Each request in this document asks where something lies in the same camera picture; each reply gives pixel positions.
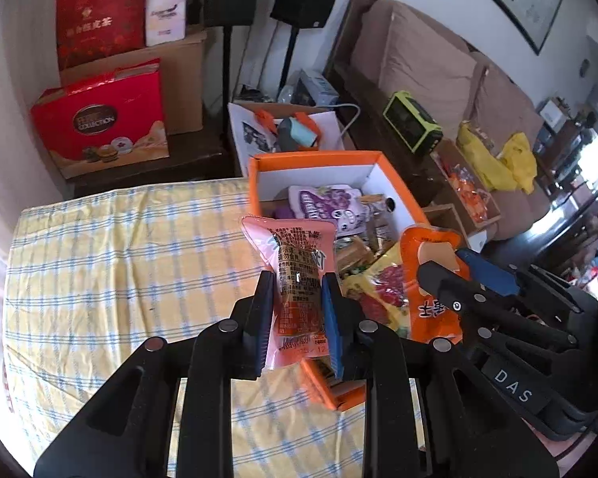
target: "purple snack package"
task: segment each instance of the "purple snack package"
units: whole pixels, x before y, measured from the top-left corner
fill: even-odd
[[[349,185],[288,188],[288,201],[295,217],[333,221],[337,237],[365,232],[368,207],[359,203],[361,196],[360,190]]]

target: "white curtain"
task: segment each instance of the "white curtain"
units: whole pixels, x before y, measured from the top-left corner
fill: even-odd
[[[33,471],[2,381],[2,296],[11,236],[24,208],[61,201],[68,189],[29,121],[42,91],[59,85],[55,0],[0,1],[0,439]]]

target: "white package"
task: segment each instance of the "white package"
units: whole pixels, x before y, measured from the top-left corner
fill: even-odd
[[[146,0],[146,46],[186,36],[186,0]]]

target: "orange candy wrapper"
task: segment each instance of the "orange candy wrapper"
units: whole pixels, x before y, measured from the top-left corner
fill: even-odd
[[[460,241],[460,235],[452,230],[415,225],[403,231],[400,240],[403,290],[410,310],[410,338],[415,341],[428,343],[443,337],[458,343],[462,339],[458,315],[422,290],[416,279],[419,265],[433,260],[469,280],[469,268],[453,253]]]
[[[328,355],[321,278],[336,272],[334,223],[248,216],[242,230],[277,277],[266,367]]]

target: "white cable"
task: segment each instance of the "white cable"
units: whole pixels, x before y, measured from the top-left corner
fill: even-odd
[[[352,117],[352,120],[341,131],[339,140],[343,142],[343,136],[348,132],[348,129],[352,127],[352,124],[356,122],[356,119],[361,115],[361,108],[356,104],[330,104],[329,106],[320,106],[320,108],[356,108],[356,113]]]

